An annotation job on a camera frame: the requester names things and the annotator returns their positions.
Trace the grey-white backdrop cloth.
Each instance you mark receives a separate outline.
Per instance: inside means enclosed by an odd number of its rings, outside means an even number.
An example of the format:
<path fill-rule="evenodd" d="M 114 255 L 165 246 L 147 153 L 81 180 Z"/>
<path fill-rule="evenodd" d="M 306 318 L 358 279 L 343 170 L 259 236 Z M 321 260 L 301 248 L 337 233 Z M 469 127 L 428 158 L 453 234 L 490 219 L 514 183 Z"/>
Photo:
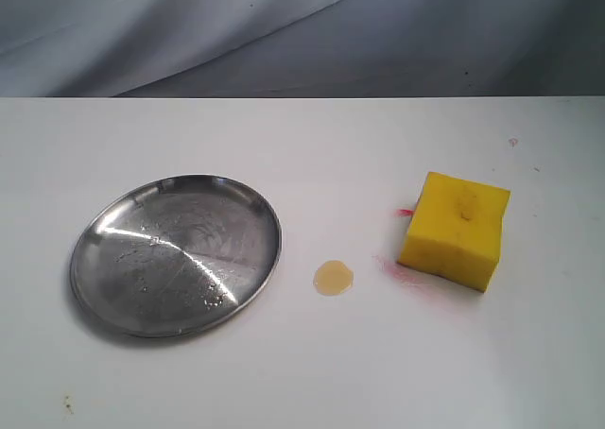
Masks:
<path fill-rule="evenodd" d="M 4 96 L 603 92 L 604 0 L 1 0 Z"/>

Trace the round stainless steel plate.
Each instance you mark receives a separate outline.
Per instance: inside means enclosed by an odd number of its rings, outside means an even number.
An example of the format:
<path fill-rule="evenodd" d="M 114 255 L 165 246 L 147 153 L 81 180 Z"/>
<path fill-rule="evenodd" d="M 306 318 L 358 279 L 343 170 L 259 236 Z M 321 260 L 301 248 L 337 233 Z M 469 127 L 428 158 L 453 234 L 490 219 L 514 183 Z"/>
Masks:
<path fill-rule="evenodd" d="M 183 175 L 136 188 L 80 235 L 69 264 L 78 308 L 109 332 L 165 339 L 212 330 L 264 289 L 279 218 L 237 180 Z"/>

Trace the small yellowish liquid spill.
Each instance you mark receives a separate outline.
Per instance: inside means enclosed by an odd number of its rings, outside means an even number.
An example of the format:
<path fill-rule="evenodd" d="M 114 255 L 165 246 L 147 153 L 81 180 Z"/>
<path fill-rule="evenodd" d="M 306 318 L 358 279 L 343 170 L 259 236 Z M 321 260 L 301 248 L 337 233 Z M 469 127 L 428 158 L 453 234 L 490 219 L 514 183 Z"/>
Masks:
<path fill-rule="evenodd" d="M 315 273 L 313 285 L 323 296 L 337 296 L 346 292 L 354 282 L 354 273 L 343 262 L 331 260 L 321 265 Z"/>

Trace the yellow sponge block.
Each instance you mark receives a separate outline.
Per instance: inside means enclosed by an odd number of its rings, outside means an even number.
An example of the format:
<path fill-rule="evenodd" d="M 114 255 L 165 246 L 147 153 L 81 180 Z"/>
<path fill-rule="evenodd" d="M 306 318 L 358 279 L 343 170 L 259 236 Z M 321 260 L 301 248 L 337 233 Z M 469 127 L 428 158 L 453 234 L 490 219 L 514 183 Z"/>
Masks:
<path fill-rule="evenodd" d="M 398 263 L 485 292 L 501 255 L 510 190 L 427 174 Z"/>

